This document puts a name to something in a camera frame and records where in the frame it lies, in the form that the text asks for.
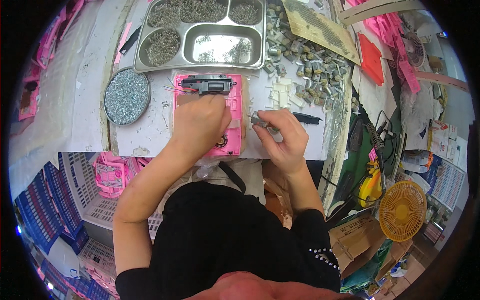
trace round bowl of screws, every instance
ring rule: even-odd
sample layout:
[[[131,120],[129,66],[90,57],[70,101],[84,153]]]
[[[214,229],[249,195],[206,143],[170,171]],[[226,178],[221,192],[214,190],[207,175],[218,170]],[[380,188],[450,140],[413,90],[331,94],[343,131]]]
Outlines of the round bowl of screws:
[[[150,82],[131,67],[118,70],[110,78],[103,97],[108,120],[118,126],[130,125],[145,112],[150,102]]]

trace person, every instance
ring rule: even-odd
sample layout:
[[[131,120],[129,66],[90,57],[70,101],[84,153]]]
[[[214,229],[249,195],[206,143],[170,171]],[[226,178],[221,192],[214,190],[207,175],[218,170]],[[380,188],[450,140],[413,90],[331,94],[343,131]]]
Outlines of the person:
[[[308,134],[286,109],[258,111],[258,116],[283,137],[277,143],[266,128],[253,125],[287,178],[294,212],[291,230],[258,197],[244,194],[241,178],[230,174],[236,189],[205,181],[179,187],[165,203],[152,245],[148,217],[231,121],[223,96],[203,96],[176,109],[171,139],[119,198],[113,243],[122,300],[351,297],[338,293],[340,269],[303,158]]]

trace stainless steel compartment tray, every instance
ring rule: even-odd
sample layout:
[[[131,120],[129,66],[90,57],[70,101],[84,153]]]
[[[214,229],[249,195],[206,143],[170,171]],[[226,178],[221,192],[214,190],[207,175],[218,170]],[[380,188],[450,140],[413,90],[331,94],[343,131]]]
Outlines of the stainless steel compartment tray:
[[[165,0],[154,0],[148,6],[144,17],[140,37],[135,50],[133,70],[137,73],[185,67],[238,67],[257,70],[264,63],[265,14],[264,0],[255,0],[260,22],[255,25],[239,25],[229,17],[230,10],[243,3],[242,0],[218,0],[227,5],[225,17],[216,23],[184,23],[176,28],[180,36],[180,47],[177,54],[161,66],[149,63],[146,48],[151,34],[164,30],[153,28],[147,24],[150,11]],[[250,43],[250,51],[229,51],[240,43]]]

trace metal spring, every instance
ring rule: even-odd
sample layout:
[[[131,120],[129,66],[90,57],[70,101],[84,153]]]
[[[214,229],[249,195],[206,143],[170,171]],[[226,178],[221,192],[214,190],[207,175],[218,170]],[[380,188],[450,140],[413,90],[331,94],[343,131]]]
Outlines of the metal spring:
[[[375,126],[370,122],[367,125],[367,131],[370,134],[370,138],[372,139],[373,145],[376,146],[377,150],[382,151],[385,147],[382,138],[378,135],[377,130],[375,130]]]

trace beige cloth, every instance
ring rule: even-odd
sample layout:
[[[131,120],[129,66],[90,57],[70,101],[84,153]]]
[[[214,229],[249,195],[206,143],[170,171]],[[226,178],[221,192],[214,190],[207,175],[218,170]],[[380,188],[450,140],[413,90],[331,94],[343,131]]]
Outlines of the beige cloth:
[[[260,203],[265,205],[266,199],[264,194],[264,178],[262,175],[262,160],[237,158],[226,163],[245,183],[245,194],[258,197]],[[198,169],[199,167],[192,167],[187,173],[185,173],[185,175],[183,175],[169,187],[163,196],[162,201],[160,201],[158,208],[156,209],[157,213],[161,214],[163,212],[165,202],[179,187],[190,182],[204,180],[211,184],[225,185],[240,191],[240,188],[238,188],[238,186],[233,183],[232,180],[230,180],[230,178],[228,178],[228,176],[225,174],[225,172],[218,166],[215,167],[205,179],[198,178],[196,175]]]

